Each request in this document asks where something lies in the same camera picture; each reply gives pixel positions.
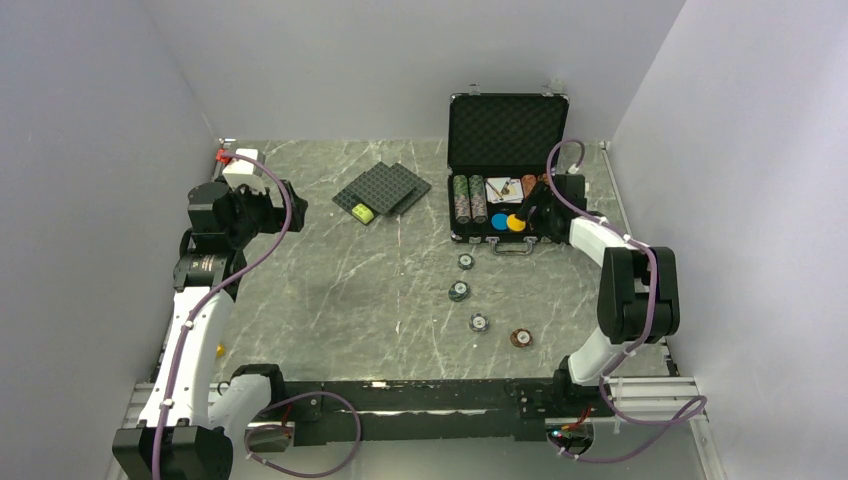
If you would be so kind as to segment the red chip stack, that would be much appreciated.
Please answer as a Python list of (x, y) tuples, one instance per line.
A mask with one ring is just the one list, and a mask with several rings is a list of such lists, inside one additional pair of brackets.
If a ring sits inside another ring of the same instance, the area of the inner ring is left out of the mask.
[(537, 182), (537, 177), (532, 174), (527, 174), (521, 177), (521, 187), (524, 198), (527, 198), (532, 193)]

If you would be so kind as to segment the purple-grey chip stack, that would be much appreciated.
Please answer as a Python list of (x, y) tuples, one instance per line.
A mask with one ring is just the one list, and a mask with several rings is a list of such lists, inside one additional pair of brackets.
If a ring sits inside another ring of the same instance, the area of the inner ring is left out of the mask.
[(470, 201), (472, 219), (476, 224), (484, 224), (488, 220), (487, 202), (484, 197), (474, 197)]

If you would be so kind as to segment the dark green chip stack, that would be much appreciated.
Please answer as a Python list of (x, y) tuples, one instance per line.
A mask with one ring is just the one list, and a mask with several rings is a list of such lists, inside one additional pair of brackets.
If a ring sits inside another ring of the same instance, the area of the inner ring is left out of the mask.
[(469, 196), (472, 201), (486, 202), (486, 187), (485, 179), (481, 175), (471, 175), (468, 177)]

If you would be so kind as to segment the grey chip stack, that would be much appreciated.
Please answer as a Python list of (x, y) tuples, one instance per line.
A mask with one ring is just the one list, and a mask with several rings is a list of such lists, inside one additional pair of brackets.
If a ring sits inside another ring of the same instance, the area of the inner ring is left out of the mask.
[(454, 217), (458, 224), (468, 224), (472, 220), (470, 199), (466, 195), (454, 197)]

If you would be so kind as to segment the small chip stack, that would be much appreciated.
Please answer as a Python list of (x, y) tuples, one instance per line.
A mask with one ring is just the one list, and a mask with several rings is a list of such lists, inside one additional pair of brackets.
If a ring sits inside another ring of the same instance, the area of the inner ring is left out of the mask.
[(470, 270), (475, 265), (475, 259), (471, 254), (463, 253), (458, 256), (457, 266), (461, 270)]

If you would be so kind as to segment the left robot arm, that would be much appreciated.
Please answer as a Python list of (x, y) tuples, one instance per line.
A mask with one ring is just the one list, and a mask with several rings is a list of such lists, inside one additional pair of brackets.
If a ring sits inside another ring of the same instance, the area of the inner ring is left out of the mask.
[(279, 417), (287, 406), (279, 367), (243, 365), (210, 398), (217, 349), (230, 319), (244, 249), (259, 234), (302, 229), (307, 201), (288, 181), (281, 204), (270, 190), (230, 186), (223, 178), (187, 195), (190, 221), (174, 267), (172, 320), (153, 390), (136, 424), (116, 431), (112, 453), (130, 479), (227, 479), (254, 416)]

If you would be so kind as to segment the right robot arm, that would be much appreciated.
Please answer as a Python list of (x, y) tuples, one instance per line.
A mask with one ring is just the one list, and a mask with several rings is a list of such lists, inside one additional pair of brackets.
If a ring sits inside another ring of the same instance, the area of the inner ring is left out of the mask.
[(564, 175), (538, 182), (507, 226), (516, 230), (524, 222), (552, 242), (584, 253), (601, 268), (597, 327), (563, 359), (552, 379), (553, 406), (572, 416), (589, 404), (589, 389), (625, 358), (677, 332), (680, 305), (675, 252), (616, 231), (606, 218), (586, 211), (582, 197), (564, 197), (558, 189), (566, 186), (582, 193), (585, 180)]

